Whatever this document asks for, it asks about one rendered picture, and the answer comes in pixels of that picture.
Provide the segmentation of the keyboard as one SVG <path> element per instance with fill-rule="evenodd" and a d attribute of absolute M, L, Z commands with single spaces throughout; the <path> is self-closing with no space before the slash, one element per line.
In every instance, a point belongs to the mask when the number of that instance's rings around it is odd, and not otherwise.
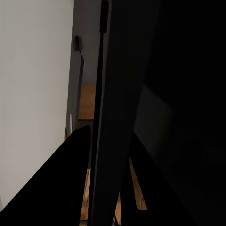
<path fill-rule="evenodd" d="M 102 0 L 87 226 L 112 226 L 161 0 Z"/>

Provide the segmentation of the swivel chair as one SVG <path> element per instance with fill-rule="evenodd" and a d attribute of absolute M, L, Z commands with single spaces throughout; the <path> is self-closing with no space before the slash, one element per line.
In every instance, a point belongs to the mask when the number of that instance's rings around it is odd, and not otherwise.
<path fill-rule="evenodd" d="M 144 199 L 142 199 L 144 200 Z M 142 210 L 142 200 L 139 200 L 139 205 L 138 205 L 138 209 Z M 87 225 L 88 220 L 80 220 L 80 225 Z M 118 221 L 116 219 L 116 216 L 114 215 L 114 220 L 113 220 L 113 224 L 112 226 L 121 226 L 120 224 L 118 224 Z"/>

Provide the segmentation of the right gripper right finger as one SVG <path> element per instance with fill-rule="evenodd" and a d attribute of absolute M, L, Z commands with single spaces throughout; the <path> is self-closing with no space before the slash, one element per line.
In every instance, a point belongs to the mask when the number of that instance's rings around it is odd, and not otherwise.
<path fill-rule="evenodd" d="M 137 208 L 131 168 L 137 179 L 147 210 Z M 178 195 L 164 177 L 138 136 L 132 133 L 123 172 L 121 226 L 197 226 Z"/>

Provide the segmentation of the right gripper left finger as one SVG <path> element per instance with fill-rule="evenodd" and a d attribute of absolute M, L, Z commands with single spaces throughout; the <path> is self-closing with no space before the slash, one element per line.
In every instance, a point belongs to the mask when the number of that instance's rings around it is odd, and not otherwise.
<path fill-rule="evenodd" d="M 79 226 L 90 126 L 71 133 L 0 212 L 0 226 Z"/>

